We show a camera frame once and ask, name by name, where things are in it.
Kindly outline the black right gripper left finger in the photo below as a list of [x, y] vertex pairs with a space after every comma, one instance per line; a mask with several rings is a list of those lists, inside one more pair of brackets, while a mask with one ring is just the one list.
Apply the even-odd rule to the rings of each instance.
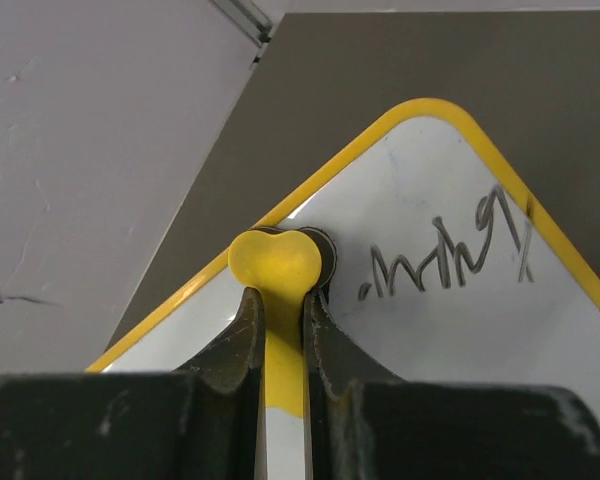
[[264, 301], [246, 287], [233, 321], [173, 372], [175, 479], [256, 477], [264, 346]]

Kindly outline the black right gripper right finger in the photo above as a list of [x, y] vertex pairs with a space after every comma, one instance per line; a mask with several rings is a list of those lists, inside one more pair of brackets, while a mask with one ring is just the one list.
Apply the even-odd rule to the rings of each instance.
[[306, 477], [375, 479], [374, 433], [363, 412], [365, 389], [404, 380], [336, 324], [320, 289], [304, 298], [302, 350]]

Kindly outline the yellow bone shaped eraser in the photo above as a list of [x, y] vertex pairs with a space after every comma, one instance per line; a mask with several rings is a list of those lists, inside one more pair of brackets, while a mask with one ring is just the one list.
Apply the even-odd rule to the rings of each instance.
[[274, 227], [240, 234], [228, 250], [236, 280], [260, 294], [264, 306], [264, 400], [301, 418], [305, 361], [301, 331], [305, 296], [323, 288], [337, 264], [334, 241], [321, 229]]

